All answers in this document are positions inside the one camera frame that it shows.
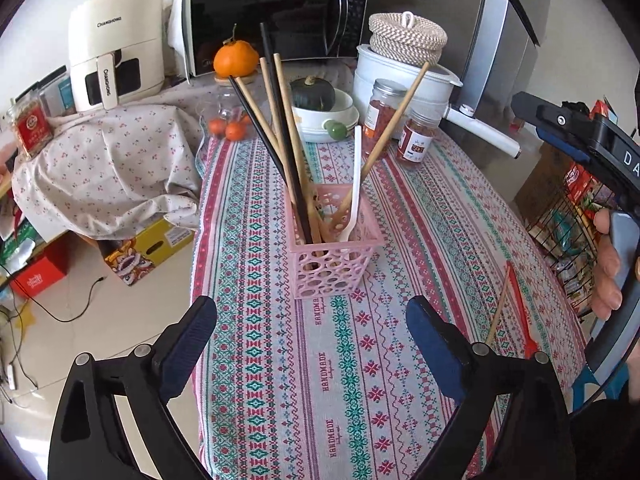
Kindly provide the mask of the person right hand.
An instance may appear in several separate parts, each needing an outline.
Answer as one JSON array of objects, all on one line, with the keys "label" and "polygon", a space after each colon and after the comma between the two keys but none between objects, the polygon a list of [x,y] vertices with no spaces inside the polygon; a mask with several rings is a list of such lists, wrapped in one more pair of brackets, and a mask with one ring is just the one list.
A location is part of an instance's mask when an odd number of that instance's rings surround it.
[{"label": "person right hand", "polygon": [[590,301],[592,312],[602,321],[607,321],[623,302],[623,294],[615,278],[620,270],[620,256],[610,237],[611,218],[608,209],[600,209],[593,218],[594,227],[600,234],[597,263],[593,269],[593,292]]}]

